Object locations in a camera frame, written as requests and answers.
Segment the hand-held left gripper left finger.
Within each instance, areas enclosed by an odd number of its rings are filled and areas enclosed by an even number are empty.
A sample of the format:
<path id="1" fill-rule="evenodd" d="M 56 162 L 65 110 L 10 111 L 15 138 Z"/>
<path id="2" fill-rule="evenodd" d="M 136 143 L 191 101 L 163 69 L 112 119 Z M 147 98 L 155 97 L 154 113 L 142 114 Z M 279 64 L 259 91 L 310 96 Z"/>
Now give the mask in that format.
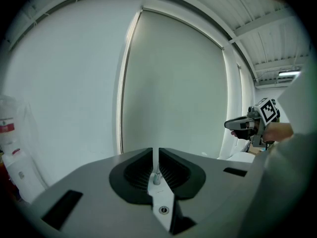
<path id="1" fill-rule="evenodd" d="M 85 164 L 40 194 L 30 210 L 47 238 L 169 238 L 148 193 L 152 149 Z"/>

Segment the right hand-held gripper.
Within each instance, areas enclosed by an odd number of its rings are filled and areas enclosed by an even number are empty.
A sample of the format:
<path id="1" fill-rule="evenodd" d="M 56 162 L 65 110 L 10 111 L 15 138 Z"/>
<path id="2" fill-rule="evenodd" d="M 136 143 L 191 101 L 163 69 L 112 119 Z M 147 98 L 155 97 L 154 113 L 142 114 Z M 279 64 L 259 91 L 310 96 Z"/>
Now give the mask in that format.
<path id="1" fill-rule="evenodd" d="M 250 142 L 254 147 L 266 147 L 263 141 L 267 125 L 277 119 L 279 110 L 275 107 L 275 100 L 263 98 L 254 106 L 248 108 L 247 116 L 230 119 L 224 123 L 229 130 L 250 129 Z"/>

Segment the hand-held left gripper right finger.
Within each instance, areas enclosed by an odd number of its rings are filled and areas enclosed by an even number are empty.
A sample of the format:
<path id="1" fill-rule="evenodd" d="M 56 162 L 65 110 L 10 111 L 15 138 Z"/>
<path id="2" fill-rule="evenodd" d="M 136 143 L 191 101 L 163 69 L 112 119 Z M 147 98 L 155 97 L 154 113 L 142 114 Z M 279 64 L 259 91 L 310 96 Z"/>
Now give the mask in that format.
<path id="1" fill-rule="evenodd" d="M 179 234 L 220 207 L 242 182 L 252 162 L 202 157 L 159 148 L 159 169 L 174 194 L 169 232 Z"/>

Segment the person's right hand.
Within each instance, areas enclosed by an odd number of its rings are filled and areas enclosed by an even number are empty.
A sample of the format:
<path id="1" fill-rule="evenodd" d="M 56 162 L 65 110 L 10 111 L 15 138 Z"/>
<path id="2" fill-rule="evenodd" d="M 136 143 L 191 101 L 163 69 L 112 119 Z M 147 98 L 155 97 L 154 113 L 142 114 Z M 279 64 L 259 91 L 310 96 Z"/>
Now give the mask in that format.
<path id="1" fill-rule="evenodd" d="M 238 139 L 250 140 L 250 138 L 255 135 L 255 130 L 232 130 L 231 135 L 237 137 Z"/>

